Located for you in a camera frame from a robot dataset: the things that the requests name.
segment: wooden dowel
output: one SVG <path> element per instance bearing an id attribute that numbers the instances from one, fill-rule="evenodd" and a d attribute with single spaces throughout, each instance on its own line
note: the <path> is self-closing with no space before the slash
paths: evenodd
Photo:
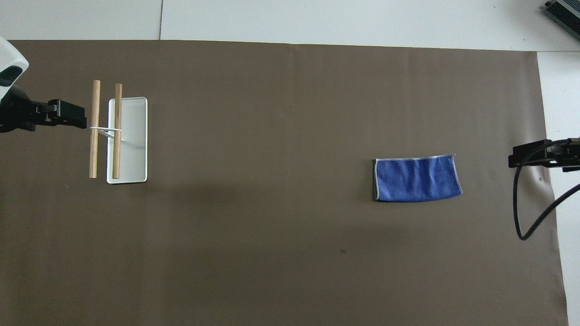
<path id="1" fill-rule="evenodd" d="M 93 80 L 93 104 L 92 116 L 90 125 L 92 127 L 99 126 L 99 102 L 101 98 L 101 81 Z M 89 153 L 89 178 L 97 177 L 97 144 L 99 142 L 99 134 L 97 129 L 90 130 L 90 153 Z"/>
<path id="2" fill-rule="evenodd" d="M 115 84 L 115 129 L 121 128 L 121 103 L 123 102 L 123 85 Z M 119 179 L 121 171 L 121 131 L 115 131 L 113 147 L 113 179 Z"/>

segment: brown surface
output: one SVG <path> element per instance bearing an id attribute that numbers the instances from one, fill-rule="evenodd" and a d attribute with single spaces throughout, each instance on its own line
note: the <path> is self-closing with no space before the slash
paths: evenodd
<path id="1" fill-rule="evenodd" d="M 87 130 L 0 135 L 0 324 L 566 325 L 554 216 L 526 242 L 511 216 L 535 53 L 14 45 L 34 100 L 147 97 L 149 179 L 107 184 L 105 141 L 88 179 Z M 373 158 L 446 153 L 462 196 L 372 200 Z M 524 174 L 527 227 L 553 195 Z"/>

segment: blue cloth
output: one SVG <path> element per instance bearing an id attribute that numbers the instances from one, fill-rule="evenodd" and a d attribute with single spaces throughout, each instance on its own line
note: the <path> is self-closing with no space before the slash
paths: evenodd
<path id="1" fill-rule="evenodd" d="M 453 156 L 376 158 L 375 199 L 419 202 L 461 195 Z"/>

